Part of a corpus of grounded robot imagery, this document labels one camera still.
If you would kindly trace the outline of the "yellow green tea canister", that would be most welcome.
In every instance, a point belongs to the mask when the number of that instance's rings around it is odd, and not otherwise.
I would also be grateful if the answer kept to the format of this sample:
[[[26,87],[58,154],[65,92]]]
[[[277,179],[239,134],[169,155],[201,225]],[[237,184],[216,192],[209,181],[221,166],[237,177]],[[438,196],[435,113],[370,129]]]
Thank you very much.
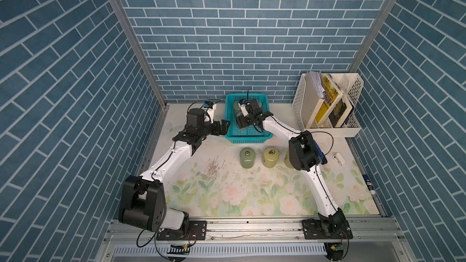
[[[240,165],[244,169],[254,167],[256,161],[256,152],[253,148],[245,147],[240,151]]]

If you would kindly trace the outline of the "olive green tea canister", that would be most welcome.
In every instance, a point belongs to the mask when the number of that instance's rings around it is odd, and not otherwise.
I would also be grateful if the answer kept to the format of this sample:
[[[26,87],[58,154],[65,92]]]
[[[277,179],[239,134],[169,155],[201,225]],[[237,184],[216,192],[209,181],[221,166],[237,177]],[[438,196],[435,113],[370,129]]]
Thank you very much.
[[[266,168],[271,169],[276,166],[277,162],[279,161],[279,158],[280,158],[280,152],[276,148],[267,147],[263,151],[262,164]]]

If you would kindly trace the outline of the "grey tea canister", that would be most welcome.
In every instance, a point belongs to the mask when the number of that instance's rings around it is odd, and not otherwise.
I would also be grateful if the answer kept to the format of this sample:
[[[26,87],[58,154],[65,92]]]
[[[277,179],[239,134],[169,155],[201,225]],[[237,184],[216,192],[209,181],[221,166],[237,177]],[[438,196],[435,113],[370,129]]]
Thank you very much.
[[[234,102],[233,108],[234,108],[234,116],[235,117],[238,117],[239,115],[243,115],[243,113],[241,111],[241,104],[240,104],[239,100]]]

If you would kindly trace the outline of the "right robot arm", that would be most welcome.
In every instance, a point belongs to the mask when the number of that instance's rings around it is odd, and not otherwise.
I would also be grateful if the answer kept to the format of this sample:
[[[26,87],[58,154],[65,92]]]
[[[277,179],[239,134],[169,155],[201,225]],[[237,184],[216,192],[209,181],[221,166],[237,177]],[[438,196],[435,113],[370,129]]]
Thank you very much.
[[[305,220],[304,231],[319,238],[352,239],[349,222],[331,196],[322,176],[320,166],[326,163],[326,158],[312,133],[299,132],[279,121],[271,112],[262,110],[255,99],[240,100],[238,107],[241,111],[236,117],[239,127],[253,126],[259,132],[271,132],[288,142],[288,159],[293,168],[301,171],[307,179],[318,210],[319,220]]]

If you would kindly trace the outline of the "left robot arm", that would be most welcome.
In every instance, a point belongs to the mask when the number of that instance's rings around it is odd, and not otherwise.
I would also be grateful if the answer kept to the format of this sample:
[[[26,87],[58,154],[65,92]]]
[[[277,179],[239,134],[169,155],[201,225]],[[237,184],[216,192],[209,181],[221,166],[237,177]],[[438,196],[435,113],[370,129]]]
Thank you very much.
[[[154,233],[171,230],[180,237],[188,234],[189,214],[168,207],[164,184],[208,136],[228,133],[231,122],[216,121],[216,108],[212,101],[205,102],[201,108],[190,108],[183,130],[173,137],[168,151],[148,170],[125,179],[118,211],[120,223]]]

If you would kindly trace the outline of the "light olive tea canister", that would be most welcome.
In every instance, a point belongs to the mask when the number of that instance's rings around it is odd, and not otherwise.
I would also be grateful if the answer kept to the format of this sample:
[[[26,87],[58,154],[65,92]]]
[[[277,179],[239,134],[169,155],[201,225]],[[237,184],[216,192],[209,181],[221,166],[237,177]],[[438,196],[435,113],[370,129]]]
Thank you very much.
[[[285,158],[284,158],[284,163],[285,163],[285,166],[290,168],[290,169],[293,169],[293,165],[291,164],[291,161],[290,161],[290,154],[288,151],[286,151],[286,154],[285,154]]]

